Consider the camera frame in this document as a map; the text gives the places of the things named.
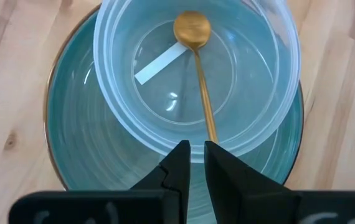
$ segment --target plate rim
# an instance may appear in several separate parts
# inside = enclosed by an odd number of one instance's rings
[[[90,12],[88,12],[85,16],[82,17],[82,19],[79,20],[79,22],[75,25],[75,27],[69,32],[68,36],[65,38],[65,40],[63,41],[63,44],[61,45],[61,47],[59,48],[59,51],[57,52],[57,55],[54,58],[54,61],[52,63],[51,69],[50,69],[50,73],[49,73],[49,77],[47,79],[47,83],[45,86],[45,96],[44,96],[44,102],[43,102],[43,118],[42,118],[42,122],[43,122],[43,127],[44,127],[44,136],[45,136],[45,142],[46,142],[46,147],[47,147],[47,152],[49,155],[49,159],[50,162],[52,164],[53,170],[55,171],[57,178],[59,179],[59,181],[61,182],[64,190],[71,190],[70,187],[68,187],[67,183],[64,181],[64,179],[62,178],[61,172],[60,172],[60,168],[58,167],[57,163],[55,162],[54,159],[54,154],[52,152],[51,146],[50,146],[50,134],[49,134],[49,127],[47,124],[47,120],[49,118],[49,113],[48,113],[48,106],[49,106],[49,96],[50,96],[50,87],[53,84],[53,80],[55,77],[55,71],[56,71],[56,66],[66,48],[66,46],[70,43],[72,37],[77,33],[77,31],[79,30],[79,28],[81,28],[81,26],[95,13],[98,12],[98,10],[100,9],[101,4],[98,4],[97,6],[95,6],[92,10],[90,10]],[[285,185],[285,183],[287,182],[288,178],[291,175],[291,172],[295,166],[296,163],[296,159],[298,158],[299,155],[299,151],[301,149],[301,144],[302,144],[302,139],[303,139],[303,130],[304,130],[304,125],[305,125],[305,110],[304,110],[304,101],[303,101],[303,90],[302,90],[302,85],[301,82],[299,81],[298,84],[299,87],[299,91],[301,92],[301,108],[302,108],[302,124],[301,124],[301,134],[300,134],[300,140],[299,140],[299,144],[298,144],[298,148],[296,150],[296,154],[295,154],[295,158],[294,161],[291,165],[290,170],[287,173],[287,176],[285,177],[285,180],[283,181],[282,185]]]

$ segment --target white paper strip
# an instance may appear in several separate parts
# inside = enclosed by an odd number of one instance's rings
[[[181,45],[179,42],[167,49],[158,58],[153,60],[145,66],[140,72],[135,75],[135,78],[140,84],[145,84],[150,78],[155,76],[159,71],[169,65],[173,60],[177,59],[181,54],[187,50],[187,47]]]

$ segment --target clear plastic container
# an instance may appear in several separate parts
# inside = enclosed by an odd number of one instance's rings
[[[240,156],[277,129],[298,87],[300,47],[285,1],[104,1],[93,44],[100,88],[118,121],[145,146],[166,155],[188,139],[192,161],[202,161],[208,136],[192,53],[144,84],[135,78],[176,43],[173,21],[186,10],[211,22],[202,66],[219,144]]]

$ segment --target gold spoon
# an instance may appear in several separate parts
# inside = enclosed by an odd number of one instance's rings
[[[177,40],[194,53],[208,136],[211,141],[218,143],[207,83],[198,53],[198,50],[207,43],[211,36],[211,24],[203,14],[196,11],[185,11],[176,18],[173,32]]]

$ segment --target teal ceramic plate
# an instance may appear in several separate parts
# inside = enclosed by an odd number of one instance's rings
[[[109,109],[93,64],[97,9],[72,32],[55,61],[45,101],[50,158],[68,190],[128,189],[163,158],[146,148]],[[301,141],[303,103],[298,90],[279,129],[240,157],[269,178],[284,183]],[[188,223],[215,221],[203,164],[192,164]]]

